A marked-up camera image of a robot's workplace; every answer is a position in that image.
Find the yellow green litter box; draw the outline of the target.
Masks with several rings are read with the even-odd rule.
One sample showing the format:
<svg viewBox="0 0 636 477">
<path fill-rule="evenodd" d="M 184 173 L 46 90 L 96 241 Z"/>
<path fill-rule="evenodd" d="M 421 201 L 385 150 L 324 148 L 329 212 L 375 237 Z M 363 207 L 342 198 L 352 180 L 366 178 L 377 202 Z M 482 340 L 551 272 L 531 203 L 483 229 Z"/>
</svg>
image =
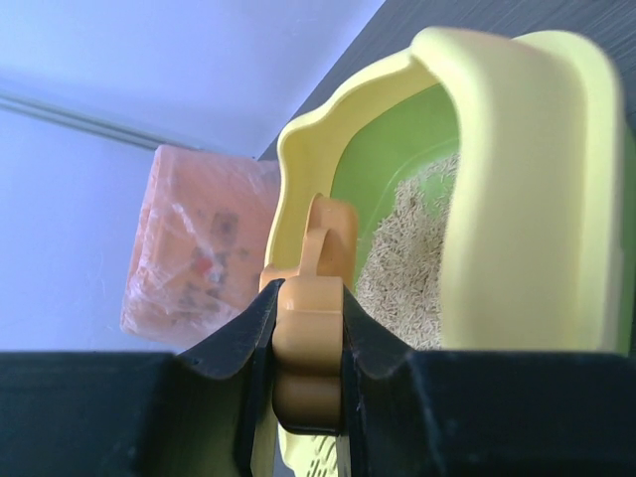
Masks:
<svg viewBox="0 0 636 477">
<path fill-rule="evenodd" d="M 426 351 L 631 359 L 635 144 L 623 105 L 616 68 L 580 35 L 428 27 L 283 129 L 265 267 L 298 264 L 314 196 L 346 202 L 358 240 L 344 298 L 358 302 L 396 185 L 459 154 L 439 277 L 441 347 Z M 344 476 L 342 367 L 341 382 L 337 433 L 280 424 L 297 476 Z"/>
</svg>

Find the cat litter sand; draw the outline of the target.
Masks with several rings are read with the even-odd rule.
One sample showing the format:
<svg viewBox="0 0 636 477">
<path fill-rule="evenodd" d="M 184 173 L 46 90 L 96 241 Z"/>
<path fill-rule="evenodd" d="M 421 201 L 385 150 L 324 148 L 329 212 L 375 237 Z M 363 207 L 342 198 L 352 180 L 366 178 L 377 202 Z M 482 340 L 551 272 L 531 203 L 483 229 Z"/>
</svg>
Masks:
<svg viewBox="0 0 636 477">
<path fill-rule="evenodd" d="M 459 159 L 439 158 L 396 185 L 356 284 L 365 311 L 416 350 L 441 347 L 439 277 Z"/>
</svg>

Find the orange litter scoop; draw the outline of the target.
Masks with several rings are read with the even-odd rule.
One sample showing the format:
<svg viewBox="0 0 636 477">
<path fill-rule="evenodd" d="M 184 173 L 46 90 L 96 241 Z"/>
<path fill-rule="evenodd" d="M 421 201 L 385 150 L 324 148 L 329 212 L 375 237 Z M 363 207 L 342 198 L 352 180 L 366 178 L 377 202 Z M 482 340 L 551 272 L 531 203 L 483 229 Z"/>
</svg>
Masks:
<svg viewBox="0 0 636 477">
<path fill-rule="evenodd" d="M 353 286 L 358 240 L 355 208 L 314 196 L 298 264 L 267 266 L 260 284 L 282 278 L 272 334 L 273 410 L 296 434 L 335 434 L 342 420 L 344 294 Z"/>
</svg>

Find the bin with pink liner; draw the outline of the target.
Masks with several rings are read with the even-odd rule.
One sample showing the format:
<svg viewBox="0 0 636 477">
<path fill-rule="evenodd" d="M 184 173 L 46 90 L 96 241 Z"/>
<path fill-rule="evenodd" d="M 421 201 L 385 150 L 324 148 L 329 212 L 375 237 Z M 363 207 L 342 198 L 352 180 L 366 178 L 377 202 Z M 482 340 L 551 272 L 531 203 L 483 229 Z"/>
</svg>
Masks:
<svg viewBox="0 0 636 477">
<path fill-rule="evenodd" d="M 162 145 L 149 173 L 120 314 L 122 331 L 190 348 L 258 293 L 279 166 Z"/>
</svg>

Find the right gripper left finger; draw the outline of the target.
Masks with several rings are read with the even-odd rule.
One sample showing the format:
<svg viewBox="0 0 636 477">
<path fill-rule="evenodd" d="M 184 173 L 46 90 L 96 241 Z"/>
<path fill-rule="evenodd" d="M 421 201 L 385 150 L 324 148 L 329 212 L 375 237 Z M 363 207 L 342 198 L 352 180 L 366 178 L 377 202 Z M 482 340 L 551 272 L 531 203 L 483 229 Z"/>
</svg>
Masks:
<svg viewBox="0 0 636 477">
<path fill-rule="evenodd" d="M 279 281 L 178 354 L 5 352 L 5 476 L 269 476 Z"/>
</svg>

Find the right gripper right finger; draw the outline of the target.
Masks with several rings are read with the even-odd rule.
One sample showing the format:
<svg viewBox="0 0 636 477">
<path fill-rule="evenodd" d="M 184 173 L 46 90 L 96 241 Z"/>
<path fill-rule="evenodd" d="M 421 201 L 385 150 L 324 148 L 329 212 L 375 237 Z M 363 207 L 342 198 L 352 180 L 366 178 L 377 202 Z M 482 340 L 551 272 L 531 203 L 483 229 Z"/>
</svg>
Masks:
<svg viewBox="0 0 636 477">
<path fill-rule="evenodd" d="M 417 351 L 344 298 L 344 476 L 631 476 L 635 363 Z"/>
</svg>

